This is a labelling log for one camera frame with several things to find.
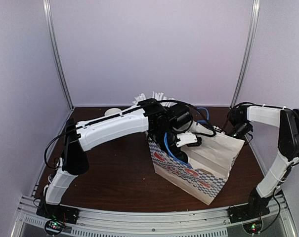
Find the checkered paper takeout bag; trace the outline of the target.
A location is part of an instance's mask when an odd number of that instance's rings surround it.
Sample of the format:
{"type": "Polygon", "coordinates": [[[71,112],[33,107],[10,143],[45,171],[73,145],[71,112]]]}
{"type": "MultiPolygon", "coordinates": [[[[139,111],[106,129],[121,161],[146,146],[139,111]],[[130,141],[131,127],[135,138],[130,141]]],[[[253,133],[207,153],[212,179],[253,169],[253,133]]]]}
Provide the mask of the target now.
{"type": "Polygon", "coordinates": [[[209,205],[227,182],[244,140],[212,132],[193,122],[187,132],[202,138],[197,147],[180,147],[188,156],[188,163],[174,160],[160,149],[159,141],[148,139],[155,173],[209,205]]]}

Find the stack of paper cups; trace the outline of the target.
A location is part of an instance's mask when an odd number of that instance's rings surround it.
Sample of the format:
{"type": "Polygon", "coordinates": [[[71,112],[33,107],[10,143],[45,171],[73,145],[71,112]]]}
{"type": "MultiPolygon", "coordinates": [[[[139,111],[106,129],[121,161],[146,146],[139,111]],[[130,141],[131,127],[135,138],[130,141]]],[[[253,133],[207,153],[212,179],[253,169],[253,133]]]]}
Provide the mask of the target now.
{"type": "Polygon", "coordinates": [[[113,115],[113,114],[116,114],[116,113],[120,113],[122,110],[121,109],[119,109],[119,108],[110,108],[110,109],[108,109],[105,113],[104,113],[104,115],[105,116],[110,116],[110,115],[113,115]]]}

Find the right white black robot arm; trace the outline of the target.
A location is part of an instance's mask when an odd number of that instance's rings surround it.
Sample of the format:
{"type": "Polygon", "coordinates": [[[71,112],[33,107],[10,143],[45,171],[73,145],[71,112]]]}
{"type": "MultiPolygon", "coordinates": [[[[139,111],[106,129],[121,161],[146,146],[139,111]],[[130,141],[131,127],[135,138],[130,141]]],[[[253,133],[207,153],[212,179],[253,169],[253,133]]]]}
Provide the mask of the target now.
{"type": "Polygon", "coordinates": [[[292,168],[299,164],[299,109],[241,102],[230,109],[226,121],[233,126],[227,135],[236,139],[253,131],[254,122],[279,130],[276,158],[263,180],[252,190],[244,209],[247,217],[255,218],[267,208],[292,168]]]}

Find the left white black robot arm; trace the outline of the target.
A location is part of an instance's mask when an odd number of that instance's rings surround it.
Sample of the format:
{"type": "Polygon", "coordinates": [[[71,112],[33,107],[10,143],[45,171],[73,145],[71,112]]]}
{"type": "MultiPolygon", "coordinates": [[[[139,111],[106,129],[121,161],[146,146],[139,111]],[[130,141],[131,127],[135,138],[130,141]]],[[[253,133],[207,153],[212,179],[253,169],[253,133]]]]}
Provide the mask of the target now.
{"type": "Polygon", "coordinates": [[[63,195],[73,180],[89,169],[86,152],[108,141],[147,132],[164,151],[171,151],[177,159],[187,161],[187,155],[176,143],[178,135],[182,134],[180,128],[191,125],[193,117],[184,102],[170,102],[173,105],[166,107],[161,101],[150,98],[101,118],[79,122],[68,120],[62,133],[65,138],[64,150],[55,173],[49,177],[43,189],[44,213],[51,219],[58,219],[62,215],[59,204],[63,195]]]}

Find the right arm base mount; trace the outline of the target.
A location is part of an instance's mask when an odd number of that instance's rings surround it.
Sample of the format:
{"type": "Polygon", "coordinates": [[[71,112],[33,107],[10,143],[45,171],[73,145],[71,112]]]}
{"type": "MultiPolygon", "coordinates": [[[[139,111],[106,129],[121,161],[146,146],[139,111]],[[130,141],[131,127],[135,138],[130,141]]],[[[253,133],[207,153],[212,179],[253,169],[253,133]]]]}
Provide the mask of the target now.
{"type": "Polygon", "coordinates": [[[262,215],[270,213],[269,208],[265,207],[262,210],[250,210],[248,204],[240,206],[230,206],[227,210],[230,223],[244,222],[251,219],[259,218],[262,215]]]}

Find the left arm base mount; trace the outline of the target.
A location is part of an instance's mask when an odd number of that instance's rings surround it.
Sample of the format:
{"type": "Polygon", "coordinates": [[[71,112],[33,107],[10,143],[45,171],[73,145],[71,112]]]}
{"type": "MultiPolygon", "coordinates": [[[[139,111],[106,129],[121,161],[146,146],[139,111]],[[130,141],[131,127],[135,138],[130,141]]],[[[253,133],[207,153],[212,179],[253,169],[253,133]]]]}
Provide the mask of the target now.
{"type": "Polygon", "coordinates": [[[61,223],[76,224],[79,212],[79,209],[73,207],[40,203],[36,214],[61,223]]]}

